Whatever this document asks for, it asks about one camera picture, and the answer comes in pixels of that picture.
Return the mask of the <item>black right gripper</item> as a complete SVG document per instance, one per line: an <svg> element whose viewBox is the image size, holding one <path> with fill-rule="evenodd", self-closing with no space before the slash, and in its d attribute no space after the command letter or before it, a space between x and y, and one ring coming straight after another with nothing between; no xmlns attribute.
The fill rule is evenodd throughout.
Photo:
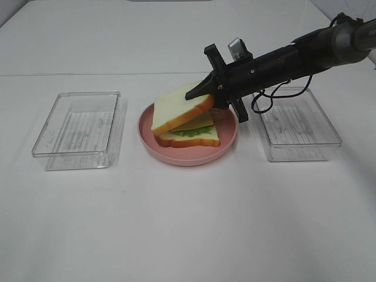
<svg viewBox="0 0 376 282"><path fill-rule="evenodd" d="M215 44L204 49L213 67L197 86L189 90L186 100L216 93L220 106L232 105L240 123L249 119L242 97L290 80L294 76L294 46L288 45L258 58L250 55L226 64Z"/></svg>

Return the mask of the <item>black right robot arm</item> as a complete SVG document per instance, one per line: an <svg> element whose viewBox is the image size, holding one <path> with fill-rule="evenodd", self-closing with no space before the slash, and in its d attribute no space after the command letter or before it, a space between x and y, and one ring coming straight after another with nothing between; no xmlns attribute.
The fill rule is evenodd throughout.
<svg viewBox="0 0 376 282"><path fill-rule="evenodd" d="M242 98L264 96L272 86L280 87L302 77L312 78L332 67L357 63L375 49L375 20L368 22L338 14L326 28L312 31L291 44L254 58L241 39L229 49L234 62L227 64L215 44L204 49L212 71L185 95L187 100L211 94L214 108L232 106L239 122L247 121Z"/></svg>

